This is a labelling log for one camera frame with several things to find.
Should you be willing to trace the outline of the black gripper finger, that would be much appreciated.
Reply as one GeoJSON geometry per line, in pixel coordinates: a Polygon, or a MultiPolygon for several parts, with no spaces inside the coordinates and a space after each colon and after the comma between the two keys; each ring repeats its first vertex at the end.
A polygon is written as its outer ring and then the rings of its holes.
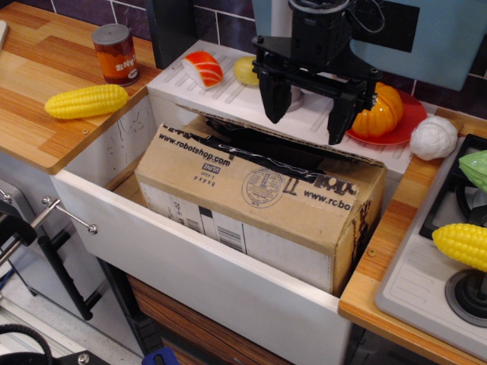
{"type": "Polygon", "coordinates": [[[344,94],[333,99],[333,109],[327,126],[329,145],[339,144],[342,141],[346,131],[352,127],[357,114],[356,99],[352,95],[344,94]]]}
{"type": "Polygon", "coordinates": [[[291,85],[281,75],[263,71],[259,77],[259,90],[267,118],[278,123],[291,105],[291,85]]]}

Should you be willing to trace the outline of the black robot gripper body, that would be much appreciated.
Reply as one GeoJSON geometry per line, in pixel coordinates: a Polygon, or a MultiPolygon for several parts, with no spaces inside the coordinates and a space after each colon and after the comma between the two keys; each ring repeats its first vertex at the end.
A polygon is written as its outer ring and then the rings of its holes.
{"type": "Polygon", "coordinates": [[[371,109],[381,73],[353,53],[354,30],[369,32],[356,15],[355,1],[290,1],[291,37],[256,36],[254,70],[281,75],[288,84],[332,99],[356,99],[371,109]]]}

